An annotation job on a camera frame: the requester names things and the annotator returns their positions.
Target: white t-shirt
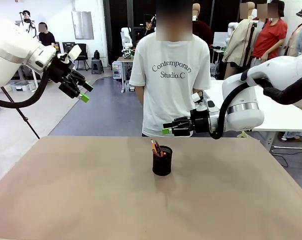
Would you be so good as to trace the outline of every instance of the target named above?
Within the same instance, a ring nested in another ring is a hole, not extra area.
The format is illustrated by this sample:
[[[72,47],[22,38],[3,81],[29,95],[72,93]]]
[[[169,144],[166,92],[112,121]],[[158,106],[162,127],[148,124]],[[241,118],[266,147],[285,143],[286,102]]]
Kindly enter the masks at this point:
[[[142,133],[163,135],[163,124],[190,116],[193,89],[210,88],[210,51],[193,35],[192,41],[157,41],[156,32],[138,43],[130,84],[144,89]]]

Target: stool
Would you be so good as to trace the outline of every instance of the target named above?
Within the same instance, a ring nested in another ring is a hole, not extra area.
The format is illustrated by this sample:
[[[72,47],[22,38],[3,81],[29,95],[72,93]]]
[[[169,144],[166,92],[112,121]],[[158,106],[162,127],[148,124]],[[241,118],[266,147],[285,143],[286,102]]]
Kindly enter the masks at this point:
[[[100,59],[93,59],[91,60],[91,73],[92,74],[102,74],[105,73],[102,61]]]

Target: beige jacket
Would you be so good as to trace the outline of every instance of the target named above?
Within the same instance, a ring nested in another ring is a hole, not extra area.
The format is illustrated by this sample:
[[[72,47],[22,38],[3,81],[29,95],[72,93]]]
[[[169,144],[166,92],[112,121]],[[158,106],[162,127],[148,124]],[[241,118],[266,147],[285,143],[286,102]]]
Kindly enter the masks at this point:
[[[289,39],[289,42],[287,43],[287,47],[289,48],[287,51],[287,56],[291,57],[297,57],[297,40],[300,36],[300,33],[302,31],[302,25],[292,34],[292,36]]]
[[[240,67],[244,65],[246,50],[247,50],[250,33],[251,33],[251,26],[252,26],[252,23],[250,23],[251,20],[252,17],[249,17],[249,19],[243,19],[239,23],[239,26],[234,30],[230,42],[227,45],[222,60],[223,62],[225,63],[234,62]],[[251,53],[253,51],[254,39],[256,38],[256,34],[257,34],[257,28],[255,28],[255,31],[252,36],[251,50],[249,52],[247,62],[245,65],[248,64]]]

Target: jeans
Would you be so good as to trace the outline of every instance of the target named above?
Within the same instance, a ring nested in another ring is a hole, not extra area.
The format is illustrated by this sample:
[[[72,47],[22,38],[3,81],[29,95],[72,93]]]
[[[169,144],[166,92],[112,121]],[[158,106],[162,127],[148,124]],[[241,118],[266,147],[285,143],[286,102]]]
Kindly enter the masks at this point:
[[[298,136],[299,133],[299,131],[286,131],[283,137],[286,139],[293,139],[294,137]]]

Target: pen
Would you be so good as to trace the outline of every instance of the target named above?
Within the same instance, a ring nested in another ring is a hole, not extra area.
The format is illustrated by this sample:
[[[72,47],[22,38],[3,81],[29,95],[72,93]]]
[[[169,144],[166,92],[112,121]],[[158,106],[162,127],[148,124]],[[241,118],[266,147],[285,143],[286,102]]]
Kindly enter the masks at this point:
[[[162,151],[162,149],[161,149],[159,143],[158,143],[157,141],[155,141],[155,143],[156,143],[156,146],[158,147],[158,150],[159,150],[158,154],[159,154],[161,157],[163,157],[163,151]]]
[[[154,155],[157,155],[158,157],[160,157],[159,154],[157,154],[157,152],[154,149],[152,149],[152,152]]]

